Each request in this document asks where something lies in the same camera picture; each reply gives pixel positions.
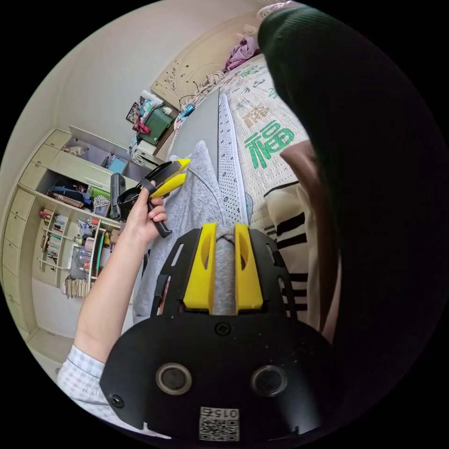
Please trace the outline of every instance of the hand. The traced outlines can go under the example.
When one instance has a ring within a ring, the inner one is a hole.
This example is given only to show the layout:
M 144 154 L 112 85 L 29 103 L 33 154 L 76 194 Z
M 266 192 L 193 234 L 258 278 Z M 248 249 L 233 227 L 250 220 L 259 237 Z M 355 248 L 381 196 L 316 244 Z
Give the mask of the hand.
M 291 145 L 279 155 L 293 170 L 312 207 L 322 204 L 326 200 L 326 188 L 321 180 L 317 158 L 310 140 Z
M 128 215 L 125 229 L 123 230 L 123 234 L 126 233 L 128 238 L 143 243 L 145 246 L 159 235 L 154 222 L 167 220 L 165 208 L 162 205 L 162 198 L 153 198 L 151 204 L 154 206 L 154 209 L 148 212 L 149 194 L 150 192 L 147 189 L 142 188 L 136 203 Z

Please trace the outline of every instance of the sticker label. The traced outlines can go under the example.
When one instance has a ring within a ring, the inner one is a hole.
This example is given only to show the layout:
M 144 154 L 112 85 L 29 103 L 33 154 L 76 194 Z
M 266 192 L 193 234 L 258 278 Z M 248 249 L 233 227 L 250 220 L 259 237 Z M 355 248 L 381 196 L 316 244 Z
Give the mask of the sticker label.
M 237 408 L 201 407 L 199 439 L 239 441 L 239 410 Z

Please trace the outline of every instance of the wrist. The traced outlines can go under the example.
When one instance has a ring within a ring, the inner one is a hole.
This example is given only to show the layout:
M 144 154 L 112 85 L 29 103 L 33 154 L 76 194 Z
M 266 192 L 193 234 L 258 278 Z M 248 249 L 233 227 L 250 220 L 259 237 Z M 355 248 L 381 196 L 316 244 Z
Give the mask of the wrist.
M 117 243 L 120 243 L 123 246 L 127 246 L 132 250 L 144 253 L 146 251 L 146 247 L 150 242 L 144 239 L 139 232 L 125 226 L 123 232 L 118 238 Z

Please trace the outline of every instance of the mattress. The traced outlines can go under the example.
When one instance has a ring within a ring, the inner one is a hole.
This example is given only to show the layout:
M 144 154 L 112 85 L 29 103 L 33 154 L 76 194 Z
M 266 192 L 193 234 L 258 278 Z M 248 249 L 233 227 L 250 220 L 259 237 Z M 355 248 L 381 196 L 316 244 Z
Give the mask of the mattress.
M 263 231 L 272 225 L 264 194 L 297 181 L 279 156 L 285 147 L 307 140 L 307 133 L 277 95 L 263 55 L 230 72 L 218 85 L 234 121 L 248 221 Z

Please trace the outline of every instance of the cabinet door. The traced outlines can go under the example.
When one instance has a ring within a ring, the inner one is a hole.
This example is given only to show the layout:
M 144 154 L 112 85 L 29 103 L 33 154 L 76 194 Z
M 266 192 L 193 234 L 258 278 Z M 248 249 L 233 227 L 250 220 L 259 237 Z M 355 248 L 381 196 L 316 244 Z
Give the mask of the cabinet door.
M 64 151 L 60 151 L 56 155 L 48 168 L 106 192 L 111 190 L 112 172 Z
M 44 144 L 37 150 L 31 162 L 48 167 L 58 152 L 59 150 L 57 148 Z
M 60 150 L 72 136 L 68 132 L 54 130 L 45 143 Z
M 17 304 L 20 304 L 19 281 L 10 271 L 3 267 L 3 288 L 5 295 Z
M 20 248 L 25 224 L 25 220 L 17 217 L 12 212 L 9 213 L 5 228 L 5 238 L 18 248 Z
M 19 180 L 19 184 L 28 187 L 32 190 L 36 190 L 39 185 L 43 174 L 47 171 L 45 167 L 41 167 L 34 162 L 30 162 L 25 168 L 22 177 Z
M 22 308 L 18 304 L 16 304 L 10 297 L 6 298 L 6 302 L 8 304 L 8 309 L 13 317 L 15 325 L 26 331 L 27 326 L 25 324 L 25 320 L 23 319 Z
M 26 220 L 34 199 L 35 196 L 31 193 L 25 192 L 25 190 L 22 190 L 21 188 L 17 189 L 17 193 L 15 194 L 11 205 L 11 212 L 23 220 Z
M 19 271 L 19 248 L 6 239 L 3 241 L 2 261 L 5 268 L 17 276 Z

